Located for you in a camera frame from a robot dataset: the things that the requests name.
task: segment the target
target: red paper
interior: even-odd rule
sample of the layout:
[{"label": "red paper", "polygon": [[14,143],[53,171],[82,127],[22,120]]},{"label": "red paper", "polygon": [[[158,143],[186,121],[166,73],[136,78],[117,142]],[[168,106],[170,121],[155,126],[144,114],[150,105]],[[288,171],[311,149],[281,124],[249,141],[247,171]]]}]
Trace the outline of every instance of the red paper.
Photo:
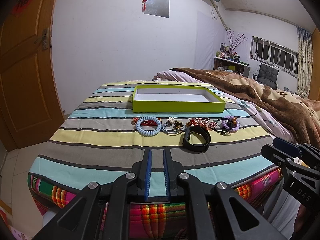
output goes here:
[{"label": "red paper", "polygon": [[0,216],[2,217],[4,223],[8,226],[7,215],[0,209]]},{"label": "red paper", "polygon": [[11,10],[11,14],[15,16],[19,16],[32,2],[32,0],[18,0],[17,4]]}]

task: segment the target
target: bed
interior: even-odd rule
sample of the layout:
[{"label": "bed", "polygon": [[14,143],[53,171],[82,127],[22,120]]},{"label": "bed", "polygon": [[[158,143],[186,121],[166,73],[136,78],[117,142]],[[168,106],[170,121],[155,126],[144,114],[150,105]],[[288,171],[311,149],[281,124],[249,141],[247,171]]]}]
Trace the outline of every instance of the bed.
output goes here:
[{"label": "bed", "polygon": [[226,71],[173,68],[157,73],[154,79],[161,80],[162,77],[165,80],[209,83],[233,96],[235,101],[244,102],[243,109],[248,109],[247,112],[272,134],[290,142],[308,143],[320,149],[319,101],[274,90],[253,79]]},{"label": "bed", "polygon": [[[281,179],[278,167],[261,156],[261,147],[272,143],[272,136],[239,102],[207,83],[181,83],[207,87],[225,102],[223,113],[152,113],[163,122],[171,116],[184,124],[192,117],[216,119],[236,116],[240,129],[227,136],[210,131],[211,143],[205,153],[193,154],[182,147],[181,136],[160,132],[142,137],[132,119],[132,94],[136,85],[172,81],[116,82],[102,85],[68,117],[47,143],[28,176],[33,199],[44,215],[48,209],[63,208],[88,183],[113,182],[141,161],[144,149],[152,149],[152,172],[148,203],[132,204],[130,238],[175,237],[186,228],[184,203],[168,204],[163,170],[163,149],[171,148],[172,159],[181,162],[185,172],[202,182],[224,181],[255,208],[271,194]],[[192,137],[191,143],[200,143]]]}]

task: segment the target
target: yellow-green box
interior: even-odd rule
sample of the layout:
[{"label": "yellow-green box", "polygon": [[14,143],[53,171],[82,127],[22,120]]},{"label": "yellow-green box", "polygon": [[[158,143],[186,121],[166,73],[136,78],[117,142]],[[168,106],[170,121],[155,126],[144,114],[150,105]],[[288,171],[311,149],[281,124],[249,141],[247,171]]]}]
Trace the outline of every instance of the yellow-green box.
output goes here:
[{"label": "yellow-green box", "polygon": [[135,113],[222,113],[226,105],[206,87],[185,85],[139,85],[132,102]]}]

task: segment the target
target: black chair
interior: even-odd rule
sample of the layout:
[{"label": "black chair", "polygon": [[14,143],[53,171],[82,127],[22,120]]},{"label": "black chair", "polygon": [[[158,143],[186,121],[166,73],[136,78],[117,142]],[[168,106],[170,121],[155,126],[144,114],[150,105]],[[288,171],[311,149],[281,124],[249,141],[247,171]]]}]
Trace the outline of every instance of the black chair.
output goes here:
[{"label": "black chair", "polygon": [[260,70],[259,70],[259,75],[253,75],[253,79],[257,77],[257,81],[260,84],[267,85],[271,87],[272,89],[277,89],[277,78],[278,78],[278,73],[279,70],[265,65],[265,64],[260,64]]}]

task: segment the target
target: door handle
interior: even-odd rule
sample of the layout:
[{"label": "door handle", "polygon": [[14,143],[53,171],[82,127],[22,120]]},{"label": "door handle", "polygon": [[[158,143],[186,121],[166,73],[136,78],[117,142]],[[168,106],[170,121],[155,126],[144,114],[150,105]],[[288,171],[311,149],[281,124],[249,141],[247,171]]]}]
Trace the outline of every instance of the door handle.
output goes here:
[{"label": "door handle", "polygon": [[42,35],[34,41],[34,44],[37,44],[38,41],[42,41],[42,49],[47,49],[48,46],[48,36],[49,36],[49,28],[45,28],[42,31]]}]

